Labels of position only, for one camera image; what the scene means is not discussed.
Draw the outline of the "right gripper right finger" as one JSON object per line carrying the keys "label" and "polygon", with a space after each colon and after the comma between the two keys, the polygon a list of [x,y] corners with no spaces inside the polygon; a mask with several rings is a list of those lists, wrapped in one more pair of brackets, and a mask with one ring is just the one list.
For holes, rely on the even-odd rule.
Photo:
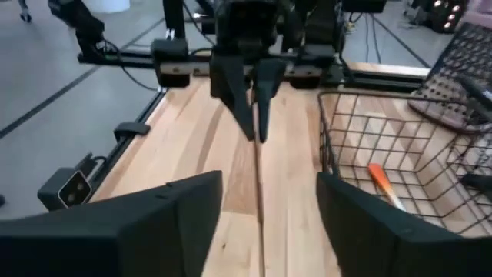
{"label": "right gripper right finger", "polygon": [[342,277],[492,277],[492,237],[465,238],[326,172],[316,195]]}

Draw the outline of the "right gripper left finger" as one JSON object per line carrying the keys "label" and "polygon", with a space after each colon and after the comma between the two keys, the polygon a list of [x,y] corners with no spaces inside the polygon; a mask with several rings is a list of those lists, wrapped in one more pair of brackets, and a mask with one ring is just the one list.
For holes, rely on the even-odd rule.
{"label": "right gripper left finger", "polygon": [[0,277],[201,277],[222,172],[0,222]]}

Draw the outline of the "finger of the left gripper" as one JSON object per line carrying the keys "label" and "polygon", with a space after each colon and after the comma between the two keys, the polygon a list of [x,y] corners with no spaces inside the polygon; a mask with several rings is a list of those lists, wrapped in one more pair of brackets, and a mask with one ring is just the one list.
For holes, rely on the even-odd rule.
{"label": "finger of the left gripper", "polygon": [[213,54],[209,69],[211,97],[221,100],[233,115],[246,139],[252,141],[253,115],[252,107],[247,100],[243,57]]}
{"label": "finger of the left gripper", "polygon": [[258,104],[258,134],[261,143],[268,138],[270,104],[284,78],[286,62],[278,58],[260,60],[254,67],[254,101]]}

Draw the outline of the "orange-handled table knife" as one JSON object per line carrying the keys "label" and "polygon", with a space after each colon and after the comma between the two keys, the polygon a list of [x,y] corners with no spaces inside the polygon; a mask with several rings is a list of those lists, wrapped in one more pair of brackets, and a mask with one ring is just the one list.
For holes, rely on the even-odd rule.
{"label": "orange-handled table knife", "polygon": [[367,166],[367,170],[371,178],[374,180],[375,184],[384,192],[387,196],[390,203],[400,209],[403,212],[406,212],[406,208],[403,205],[403,202],[398,198],[397,193],[394,191],[393,186],[387,177],[383,167],[377,163],[370,163]]}

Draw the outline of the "black plastic ladle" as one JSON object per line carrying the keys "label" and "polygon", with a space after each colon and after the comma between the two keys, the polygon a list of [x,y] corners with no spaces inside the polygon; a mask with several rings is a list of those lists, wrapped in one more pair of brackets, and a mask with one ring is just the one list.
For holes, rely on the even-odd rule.
{"label": "black plastic ladle", "polygon": [[492,192],[492,175],[465,174],[460,182],[468,187],[475,188],[482,193]]}

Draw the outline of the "dark green silicone spatula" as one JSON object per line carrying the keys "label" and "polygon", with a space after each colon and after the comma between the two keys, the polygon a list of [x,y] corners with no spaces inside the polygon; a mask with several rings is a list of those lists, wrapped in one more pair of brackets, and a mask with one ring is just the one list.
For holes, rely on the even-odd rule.
{"label": "dark green silicone spatula", "polygon": [[487,111],[492,112],[492,92],[488,88],[465,75],[457,76],[457,82],[471,98],[475,98]]}

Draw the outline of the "black table edge clip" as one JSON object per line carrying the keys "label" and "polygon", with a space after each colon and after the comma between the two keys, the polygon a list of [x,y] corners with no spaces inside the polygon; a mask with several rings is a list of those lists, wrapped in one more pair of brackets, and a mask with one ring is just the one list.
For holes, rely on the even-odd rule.
{"label": "black table edge clip", "polygon": [[150,125],[141,122],[122,122],[113,130],[116,142],[133,139],[135,136],[146,136],[151,130]]}

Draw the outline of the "black device with lights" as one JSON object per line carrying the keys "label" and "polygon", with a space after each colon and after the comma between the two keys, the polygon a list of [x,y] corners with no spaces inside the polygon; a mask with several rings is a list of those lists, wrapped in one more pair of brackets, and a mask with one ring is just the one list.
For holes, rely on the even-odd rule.
{"label": "black device with lights", "polygon": [[467,0],[433,0],[430,9],[431,28],[437,33],[453,33],[466,7]]}

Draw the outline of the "pink box grater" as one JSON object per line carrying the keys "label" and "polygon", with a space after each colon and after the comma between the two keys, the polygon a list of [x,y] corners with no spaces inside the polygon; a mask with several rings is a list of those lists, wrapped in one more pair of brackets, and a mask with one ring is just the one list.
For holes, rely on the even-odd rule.
{"label": "pink box grater", "polygon": [[491,28],[471,23],[462,25],[408,102],[423,117],[455,131],[491,130],[492,119],[467,104],[470,95],[457,80],[458,76],[492,88]]}

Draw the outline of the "black metal rig frame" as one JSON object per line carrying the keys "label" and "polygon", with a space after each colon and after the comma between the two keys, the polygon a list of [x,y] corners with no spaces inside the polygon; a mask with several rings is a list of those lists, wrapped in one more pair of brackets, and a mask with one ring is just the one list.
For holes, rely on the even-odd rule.
{"label": "black metal rig frame", "polygon": [[[88,28],[77,32],[81,47],[78,60],[93,65],[126,68],[154,69],[158,83],[163,88],[186,88],[192,75],[206,75],[210,78],[209,56],[196,55],[188,50],[184,34],[185,21],[182,12],[186,5],[183,0],[165,0],[165,11],[173,12],[168,20],[171,27],[170,38],[156,39],[149,52],[125,52],[103,37],[103,24],[88,15]],[[391,72],[363,72],[352,70],[336,52],[333,65],[324,73],[318,88],[335,88],[345,85],[348,88],[368,88],[373,90],[394,89],[409,92],[418,88],[423,77],[402,75]]]}

